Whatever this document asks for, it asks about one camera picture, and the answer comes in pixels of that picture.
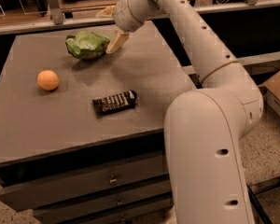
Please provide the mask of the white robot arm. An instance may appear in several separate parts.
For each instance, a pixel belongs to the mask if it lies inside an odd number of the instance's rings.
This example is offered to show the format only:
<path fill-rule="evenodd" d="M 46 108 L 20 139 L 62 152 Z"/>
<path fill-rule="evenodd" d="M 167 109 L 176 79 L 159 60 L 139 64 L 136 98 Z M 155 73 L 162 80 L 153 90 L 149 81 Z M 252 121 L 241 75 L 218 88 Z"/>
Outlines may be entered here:
<path fill-rule="evenodd" d="M 263 112 L 250 75 L 187 0 L 120 0 L 99 14 L 122 33 L 166 14 L 202 84 L 164 120 L 177 224 L 255 224 L 239 150 Z"/>

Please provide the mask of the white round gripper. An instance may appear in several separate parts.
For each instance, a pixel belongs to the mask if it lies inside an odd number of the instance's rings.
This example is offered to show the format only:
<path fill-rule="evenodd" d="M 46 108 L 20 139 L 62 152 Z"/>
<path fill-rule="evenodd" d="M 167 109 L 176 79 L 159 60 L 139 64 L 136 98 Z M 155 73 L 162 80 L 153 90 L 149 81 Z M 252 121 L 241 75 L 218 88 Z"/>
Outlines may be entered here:
<path fill-rule="evenodd" d="M 98 18 L 113 18 L 122 33 L 116 32 L 114 39 L 107 46 L 106 53 L 117 52 L 129 39 L 130 32 L 138 30 L 146 20 L 162 14 L 162 9 L 154 0 L 120 0 L 115 6 L 108 6 L 100 10 Z"/>

